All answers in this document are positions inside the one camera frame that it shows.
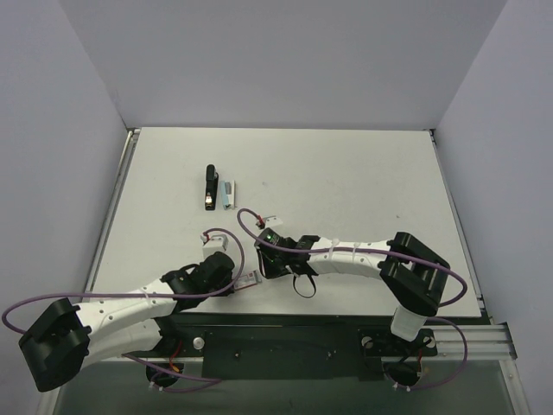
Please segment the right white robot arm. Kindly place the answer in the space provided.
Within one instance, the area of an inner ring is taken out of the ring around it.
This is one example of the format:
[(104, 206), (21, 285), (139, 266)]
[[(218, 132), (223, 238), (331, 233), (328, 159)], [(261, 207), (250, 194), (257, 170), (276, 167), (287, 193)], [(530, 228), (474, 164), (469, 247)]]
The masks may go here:
[(293, 279), (340, 274), (378, 279), (398, 301), (386, 331), (388, 348), (404, 354), (416, 345), (420, 329), (441, 307), (449, 265), (409, 233), (376, 243), (345, 242), (316, 235), (294, 240), (271, 228), (254, 244), (265, 278)]

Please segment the black stapler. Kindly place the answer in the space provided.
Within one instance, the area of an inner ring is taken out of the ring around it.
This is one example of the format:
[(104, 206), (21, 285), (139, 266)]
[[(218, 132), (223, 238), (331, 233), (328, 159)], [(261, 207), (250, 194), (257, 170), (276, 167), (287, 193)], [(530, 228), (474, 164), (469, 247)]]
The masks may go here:
[(213, 164), (206, 168), (204, 207), (206, 211), (216, 208), (217, 193), (219, 188), (219, 174)]

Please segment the red white staple box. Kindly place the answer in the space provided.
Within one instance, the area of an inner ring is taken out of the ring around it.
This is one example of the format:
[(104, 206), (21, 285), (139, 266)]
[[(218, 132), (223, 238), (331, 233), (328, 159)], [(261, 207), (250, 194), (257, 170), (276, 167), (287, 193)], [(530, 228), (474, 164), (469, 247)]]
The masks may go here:
[(236, 279), (234, 290), (241, 291), (262, 283), (262, 277), (257, 271), (250, 271)]

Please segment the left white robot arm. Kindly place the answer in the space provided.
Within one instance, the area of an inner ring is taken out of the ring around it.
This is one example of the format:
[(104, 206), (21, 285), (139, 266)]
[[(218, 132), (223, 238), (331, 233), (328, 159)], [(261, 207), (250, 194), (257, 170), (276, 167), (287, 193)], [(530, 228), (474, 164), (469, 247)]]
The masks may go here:
[(123, 297), (73, 304), (51, 303), (22, 335), (19, 347), (44, 393), (66, 384), (90, 364), (134, 351), (173, 353), (178, 335), (159, 317), (190, 310), (229, 290), (234, 263), (223, 252), (170, 271)]

